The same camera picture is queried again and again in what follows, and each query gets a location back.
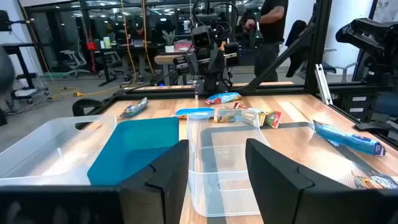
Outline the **black cabinet with white labels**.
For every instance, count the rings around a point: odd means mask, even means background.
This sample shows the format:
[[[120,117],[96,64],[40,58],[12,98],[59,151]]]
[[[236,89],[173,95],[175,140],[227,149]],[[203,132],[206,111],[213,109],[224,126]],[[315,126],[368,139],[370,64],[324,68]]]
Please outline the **black cabinet with white labels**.
[[[398,93],[370,91],[331,94],[333,104],[361,122],[398,119]]]

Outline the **silver aluminium extrusion bar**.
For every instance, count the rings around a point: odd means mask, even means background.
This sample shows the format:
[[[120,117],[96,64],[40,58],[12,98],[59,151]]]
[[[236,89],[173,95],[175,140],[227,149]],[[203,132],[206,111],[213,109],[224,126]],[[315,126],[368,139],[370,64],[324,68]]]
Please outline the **silver aluminium extrusion bar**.
[[[328,83],[326,80],[325,72],[322,67],[322,64],[315,65],[315,77],[317,79],[318,89],[320,92],[320,96],[322,98],[322,102],[326,105],[332,105],[333,100],[330,94],[330,90],[328,87]]]

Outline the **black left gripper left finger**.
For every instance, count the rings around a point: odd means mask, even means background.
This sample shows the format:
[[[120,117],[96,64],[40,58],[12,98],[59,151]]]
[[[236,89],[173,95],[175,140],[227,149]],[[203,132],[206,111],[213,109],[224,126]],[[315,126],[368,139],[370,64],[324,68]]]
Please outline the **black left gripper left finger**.
[[[188,163],[189,142],[181,140],[123,180],[122,224],[179,224]]]

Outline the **black aluminium table frame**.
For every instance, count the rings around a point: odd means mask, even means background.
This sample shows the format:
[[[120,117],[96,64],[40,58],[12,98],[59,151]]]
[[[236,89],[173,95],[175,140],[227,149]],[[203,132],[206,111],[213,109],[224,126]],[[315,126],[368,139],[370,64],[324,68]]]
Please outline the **black aluminium table frame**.
[[[310,41],[310,56],[308,59],[307,76],[303,85],[281,84],[279,82],[270,82],[262,84],[259,80],[253,80],[243,86],[233,86],[231,91],[236,91],[243,96],[266,96],[266,95],[296,95],[311,94],[315,95],[318,91],[318,85],[315,80],[315,64],[321,62],[321,52],[325,47],[326,25],[330,18],[332,0],[317,0],[315,3],[315,13],[313,18],[315,22],[306,28],[298,40],[290,46],[269,68],[263,71],[263,75],[272,69],[277,68],[284,60],[296,52],[301,45]],[[108,99],[102,102],[103,106],[97,110],[91,110],[90,115],[103,112],[118,100],[141,100],[148,98],[150,100],[193,98],[195,94],[194,86],[148,86],[136,87],[127,90],[119,90]]]

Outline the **grey chair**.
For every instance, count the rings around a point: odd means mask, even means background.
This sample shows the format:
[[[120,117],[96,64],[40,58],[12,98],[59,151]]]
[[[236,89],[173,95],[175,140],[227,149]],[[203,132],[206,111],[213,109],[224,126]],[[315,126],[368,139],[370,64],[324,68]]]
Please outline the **grey chair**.
[[[0,45],[0,102],[6,100],[12,91],[15,71],[9,55]]]

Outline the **pink box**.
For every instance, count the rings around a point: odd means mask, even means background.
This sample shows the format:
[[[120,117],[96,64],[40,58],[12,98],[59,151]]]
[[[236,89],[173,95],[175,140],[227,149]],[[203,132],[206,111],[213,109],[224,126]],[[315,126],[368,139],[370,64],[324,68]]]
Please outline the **pink box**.
[[[174,42],[175,52],[186,52],[192,45],[191,40],[178,40]]]

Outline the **white office chair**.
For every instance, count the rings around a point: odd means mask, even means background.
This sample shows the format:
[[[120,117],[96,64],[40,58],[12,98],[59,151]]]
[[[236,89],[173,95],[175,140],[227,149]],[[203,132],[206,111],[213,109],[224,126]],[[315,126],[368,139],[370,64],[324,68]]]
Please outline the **white office chair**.
[[[69,58],[72,60],[71,62],[67,62],[67,66],[70,68],[70,71],[66,72],[63,75],[63,78],[66,78],[68,75],[78,77],[81,73],[90,73],[90,71],[86,68],[87,62],[80,51],[75,52],[72,50],[63,50],[61,53],[69,56]]]
[[[122,60],[116,51],[110,51],[104,53],[106,65],[108,66],[107,71],[114,77],[117,74],[123,74]]]

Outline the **light blue red granola bar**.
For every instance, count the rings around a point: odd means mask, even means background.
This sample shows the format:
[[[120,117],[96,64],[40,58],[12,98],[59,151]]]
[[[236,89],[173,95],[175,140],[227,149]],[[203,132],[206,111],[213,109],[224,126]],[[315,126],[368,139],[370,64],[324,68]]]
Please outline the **light blue red granola bar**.
[[[220,104],[220,103],[227,103],[230,101],[235,101],[240,99],[241,95],[236,92],[226,92],[226,93],[217,93],[215,95],[210,96],[205,100],[205,103],[208,105],[211,104]]]

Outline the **blue white granola bar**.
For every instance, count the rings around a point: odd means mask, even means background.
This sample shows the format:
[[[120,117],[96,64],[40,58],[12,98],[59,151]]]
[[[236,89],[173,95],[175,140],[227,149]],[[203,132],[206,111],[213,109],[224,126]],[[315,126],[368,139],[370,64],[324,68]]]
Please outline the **blue white granola bar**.
[[[370,156],[385,156],[385,147],[376,140],[363,137],[357,134],[347,133],[329,124],[313,120],[315,131],[321,137],[348,146],[355,151],[362,152]]]

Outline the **dark blue granola bar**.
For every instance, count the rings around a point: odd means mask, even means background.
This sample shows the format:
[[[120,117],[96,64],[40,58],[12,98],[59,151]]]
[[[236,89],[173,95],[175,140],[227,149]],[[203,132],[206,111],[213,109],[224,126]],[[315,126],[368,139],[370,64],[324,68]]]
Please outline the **dark blue granola bar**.
[[[122,112],[122,114],[120,115],[120,117],[131,118],[135,115],[138,115],[147,108],[147,104],[148,104],[148,99],[145,97],[141,101],[139,101],[136,105],[131,105],[126,107]]]

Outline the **black frame foot bracket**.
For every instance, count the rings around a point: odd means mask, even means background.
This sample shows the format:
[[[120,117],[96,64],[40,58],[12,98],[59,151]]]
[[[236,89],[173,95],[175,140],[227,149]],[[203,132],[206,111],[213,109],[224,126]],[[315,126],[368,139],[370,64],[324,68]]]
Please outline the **black frame foot bracket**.
[[[72,105],[72,113],[74,116],[86,116],[85,108],[92,108],[97,110],[103,106],[102,102],[92,99],[80,99]]]
[[[398,141],[398,128],[390,123],[382,123],[378,121],[370,123],[355,124],[354,129],[357,131],[382,131],[387,133],[387,137]]]

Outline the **translucent black-bordered baking mat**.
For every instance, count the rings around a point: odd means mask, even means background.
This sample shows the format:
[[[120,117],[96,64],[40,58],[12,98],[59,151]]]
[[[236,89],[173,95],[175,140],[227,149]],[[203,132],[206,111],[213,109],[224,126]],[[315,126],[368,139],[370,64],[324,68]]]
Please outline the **translucent black-bordered baking mat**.
[[[262,128],[261,132],[279,153],[351,188],[356,176],[380,173],[398,178],[398,151],[390,147],[384,157],[354,152],[318,136],[308,122],[282,123],[277,129]],[[259,214],[222,218],[225,223],[262,222]]]

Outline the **teal plastic bin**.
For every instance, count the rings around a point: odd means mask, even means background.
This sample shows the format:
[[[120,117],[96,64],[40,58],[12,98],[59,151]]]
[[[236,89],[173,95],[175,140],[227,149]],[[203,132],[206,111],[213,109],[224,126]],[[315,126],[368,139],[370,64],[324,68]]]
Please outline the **teal plastic bin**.
[[[178,142],[176,117],[123,121],[90,167],[90,183],[118,185]]]

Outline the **black equipment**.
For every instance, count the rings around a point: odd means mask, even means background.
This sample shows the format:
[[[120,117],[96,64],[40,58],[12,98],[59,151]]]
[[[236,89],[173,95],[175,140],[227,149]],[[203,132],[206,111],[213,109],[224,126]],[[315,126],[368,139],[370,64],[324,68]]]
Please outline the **black equipment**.
[[[398,22],[354,19],[335,35],[337,42],[351,44],[368,57],[363,60],[362,82],[398,88]]]

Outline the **wooden desk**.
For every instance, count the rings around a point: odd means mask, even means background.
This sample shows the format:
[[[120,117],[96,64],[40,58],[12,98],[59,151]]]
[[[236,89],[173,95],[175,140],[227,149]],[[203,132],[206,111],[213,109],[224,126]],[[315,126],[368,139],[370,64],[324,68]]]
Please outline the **wooden desk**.
[[[155,56],[154,62],[162,69],[165,85],[183,84],[182,78],[174,71],[176,68],[174,58],[181,57],[182,55],[183,54],[176,53]]]

